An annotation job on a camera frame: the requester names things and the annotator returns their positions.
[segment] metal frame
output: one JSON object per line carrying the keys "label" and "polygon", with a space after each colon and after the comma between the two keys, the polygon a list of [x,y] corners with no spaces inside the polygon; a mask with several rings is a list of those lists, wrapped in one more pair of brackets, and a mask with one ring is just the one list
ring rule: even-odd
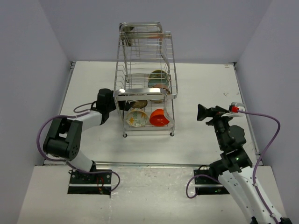
{"label": "metal frame", "polygon": [[[242,172],[240,173],[233,172],[231,174],[233,176],[232,179],[235,178],[236,183],[238,183],[241,186],[239,187],[237,186],[237,184],[234,185],[234,187],[236,188],[236,191],[234,193],[236,193],[237,195],[235,195],[233,198],[235,199],[236,197],[238,197],[240,201],[243,201],[243,206],[240,208],[242,209],[245,216],[246,214],[250,214],[252,212],[258,223],[275,224],[275,221],[272,218],[272,216],[276,217],[277,220],[280,220],[280,218],[282,218],[282,215],[273,206],[264,189],[262,188],[262,185],[260,184],[259,180],[256,178],[256,184],[258,185],[261,195],[263,196],[267,205],[271,208],[273,214],[271,214],[272,216],[270,216],[270,214],[268,213],[266,207],[264,206],[255,189],[255,185],[252,180],[253,169],[254,168],[252,167],[246,167],[243,168]],[[227,187],[227,185],[231,185],[231,187],[233,187],[232,183],[229,182],[230,180],[231,179],[224,178],[223,180],[220,180],[220,183],[222,183],[225,188]]]}
{"label": "metal frame", "polygon": [[[150,77],[153,71],[161,70],[160,77]],[[162,84],[167,80],[169,92],[162,88],[150,88],[150,80]],[[159,22],[122,23],[114,79],[114,101],[121,119],[123,135],[128,131],[164,131],[174,135],[175,119],[173,99],[178,94],[177,74],[174,61],[173,43],[170,32],[163,32]],[[126,121],[128,112],[121,111],[119,101],[147,100],[142,110],[150,116],[161,108],[170,121],[168,125],[157,127],[145,125],[130,127]]]}
{"label": "metal frame", "polygon": [[74,69],[75,69],[75,66],[76,66],[76,61],[70,61],[70,70],[69,70],[69,74],[68,74],[68,77],[67,77],[67,82],[66,82],[66,87],[64,89],[64,93],[63,93],[63,99],[60,103],[60,106],[59,106],[59,111],[58,111],[58,114],[61,113],[61,110],[62,110],[62,107],[64,105],[64,101],[65,101],[65,97],[66,97],[66,93],[67,93],[67,90],[69,89],[69,86],[70,86],[70,82],[71,82],[71,77],[73,75],[73,72],[74,72]]}
{"label": "metal frame", "polygon": [[[238,87],[239,87],[242,102],[245,105],[245,109],[247,109],[246,102],[245,102],[245,99],[244,99],[244,95],[243,95],[243,92],[242,92],[242,89],[241,89],[241,86],[240,86],[240,81],[239,81],[239,78],[238,78],[238,75],[237,75],[237,70],[236,70],[235,64],[234,63],[231,63],[231,64],[234,67],[235,78],[236,78],[237,83],[238,83]],[[261,153],[260,153],[260,150],[258,148],[258,145],[257,145],[257,142],[256,142],[256,137],[255,137],[254,132],[253,132],[253,127],[252,127],[252,123],[251,123],[251,120],[250,120],[250,116],[248,114],[246,114],[245,116],[246,116],[247,123],[248,123],[248,126],[249,126],[250,135],[251,135],[252,140],[253,140],[252,143],[254,145],[254,149],[255,149],[255,152],[256,152],[256,159],[258,159],[260,157]]]}

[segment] cable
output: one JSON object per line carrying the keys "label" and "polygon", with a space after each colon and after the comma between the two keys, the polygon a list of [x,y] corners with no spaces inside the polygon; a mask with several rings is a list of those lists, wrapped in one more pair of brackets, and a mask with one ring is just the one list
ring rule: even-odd
{"label": "cable", "polygon": [[87,104],[82,104],[80,106],[77,106],[74,108],[73,112],[74,113],[83,113],[83,112],[86,112],[86,111],[90,111],[90,109],[84,109],[84,110],[81,110],[81,111],[76,111],[77,109],[79,109],[80,107],[83,107],[83,106],[88,106],[88,105],[92,105],[94,102],[92,103],[87,103]]}
{"label": "cable", "polygon": [[193,195],[193,196],[189,196],[189,195],[188,195],[188,188],[189,188],[189,185],[190,185],[190,183],[191,183],[192,180],[194,180],[194,179],[197,178],[197,177],[201,177],[201,176],[207,177],[207,178],[211,179],[212,181],[215,181],[215,182],[219,183],[218,180],[216,180],[215,178],[213,178],[213,177],[211,177],[211,176],[208,176],[208,175],[205,175],[205,174],[198,174],[198,175],[195,175],[195,176],[193,176],[193,177],[188,181],[187,186],[186,186],[186,195],[187,195],[188,198],[192,199],[192,198],[195,198],[195,197],[197,196],[196,193],[195,193],[195,195]]}
{"label": "cable", "polygon": [[83,113],[83,114],[80,114],[78,116],[67,116],[67,115],[57,115],[57,116],[54,116],[52,118],[49,118],[48,120],[46,120],[46,122],[44,122],[41,126],[41,128],[38,130],[38,133],[37,133],[37,137],[36,137],[36,146],[37,146],[37,150],[39,151],[39,153],[42,155],[42,157],[46,160],[49,160],[49,161],[65,161],[65,160],[62,160],[62,159],[52,159],[50,157],[48,157],[42,150],[42,147],[41,147],[41,144],[40,144],[40,141],[41,141],[41,134],[42,134],[42,131],[43,129],[46,127],[46,125],[56,119],[56,118],[79,118],[79,117],[82,117],[84,115],[87,115],[89,112],[86,112],[86,113]]}
{"label": "cable", "polygon": [[116,172],[114,172],[112,170],[91,172],[91,171],[84,171],[84,170],[78,169],[78,168],[74,167],[73,165],[71,165],[69,162],[66,162],[66,164],[69,167],[71,167],[72,169],[74,169],[80,173],[84,173],[84,174],[107,174],[107,173],[115,174],[118,178],[118,183],[116,184],[116,186],[113,189],[111,189],[111,191],[114,191],[118,187],[118,185],[120,185],[120,183],[121,183],[121,177]]}
{"label": "cable", "polygon": [[201,165],[201,166],[198,168],[198,170],[200,170],[200,168],[202,168],[202,167],[206,167],[206,169],[208,169],[208,166],[207,166],[207,165]]}
{"label": "cable", "polygon": [[272,117],[270,115],[266,115],[266,114],[262,114],[262,113],[253,113],[253,112],[245,112],[245,111],[240,111],[238,110],[238,112],[240,113],[244,113],[244,114],[250,114],[250,115],[256,115],[256,116],[261,116],[261,117],[266,117],[266,118],[270,118],[274,121],[276,121],[277,123],[277,130],[275,132],[275,134],[273,135],[272,139],[269,141],[269,143],[267,144],[267,146],[265,147],[265,149],[263,150],[263,152],[261,153],[260,157],[258,158],[258,160],[256,161],[256,165],[254,166],[253,168],[253,174],[252,174],[252,179],[253,179],[253,183],[255,185],[255,188],[256,188],[256,192],[258,194],[258,196],[260,197],[261,201],[263,202],[264,206],[266,207],[267,211],[270,213],[271,217],[274,219],[274,221],[278,224],[279,221],[277,220],[276,217],[273,217],[272,216],[272,211],[270,209],[270,207],[267,205],[266,201],[264,200],[259,188],[258,188],[258,185],[256,184],[256,171],[257,171],[257,167],[258,167],[258,164],[260,163],[260,161],[262,160],[263,156],[266,154],[267,150],[269,149],[269,146],[272,144],[272,142],[275,140],[275,138],[277,137],[278,133],[279,133],[279,130],[280,130],[280,122],[279,120],[277,120],[275,117]]}
{"label": "cable", "polygon": [[102,188],[104,186],[104,180],[103,180],[103,178],[101,176],[100,176],[100,179],[101,179],[102,186],[99,187],[99,177],[97,177],[97,186],[98,186],[98,189],[99,189],[99,193],[103,194]]}

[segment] brown bowl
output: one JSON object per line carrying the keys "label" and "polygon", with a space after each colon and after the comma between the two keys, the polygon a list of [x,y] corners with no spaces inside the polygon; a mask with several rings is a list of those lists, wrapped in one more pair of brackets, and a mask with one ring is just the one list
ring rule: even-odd
{"label": "brown bowl", "polygon": [[132,108],[134,108],[134,109],[142,109],[142,108],[146,107],[148,104],[148,101],[145,99],[136,100],[136,101],[132,101],[132,102],[133,102]]}

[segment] bowl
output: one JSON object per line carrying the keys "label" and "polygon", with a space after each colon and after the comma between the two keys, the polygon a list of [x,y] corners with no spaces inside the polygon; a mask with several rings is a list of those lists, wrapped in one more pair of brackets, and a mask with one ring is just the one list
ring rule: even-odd
{"label": "bowl", "polygon": [[165,71],[156,70],[149,75],[149,83],[148,83],[149,88],[152,88],[156,84],[164,84],[168,86],[169,78]]}
{"label": "bowl", "polygon": [[145,126],[148,121],[148,115],[142,110],[131,110],[126,116],[126,122],[132,127]]}
{"label": "bowl", "polygon": [[[161,88],[161,89],[165,89],[166,92],[167,92],[167,95],[171,95],[170,91],[169,91],[169,88],[167,85],[164,85],[164,84],[156,84],[154,85],[152,88]],[[152,102],[154,103],[162,103],[163,100],[161,99],[151,99]]]}
{"label": "bowl", "polygon": [[167,73],[163,70],[155,70],[149,75],[149,78],[154,78],[156,76],[160,76],[162,78],[167,78]]}
{"label": "bowl", "polygon": [[145,108],[148,104],[148,101],[145,99],[132,101],[132,108],[134,109],[142,109]]}
{"label": "bowl", "polygon": [[169,120],[164,116],[164,110],[163,109],[157,109],[155,110],[149,118],[149,122],[158,127],[165,126],[169,124]]}

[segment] red connector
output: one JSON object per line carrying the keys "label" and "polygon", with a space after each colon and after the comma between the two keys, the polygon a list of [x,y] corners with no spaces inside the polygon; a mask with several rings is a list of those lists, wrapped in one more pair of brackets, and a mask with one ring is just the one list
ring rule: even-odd
{"label": "red connector", "polygon": [[230,111],[233,113],[238,113],[238,110],[239,108],[237,106],[233,106]]}

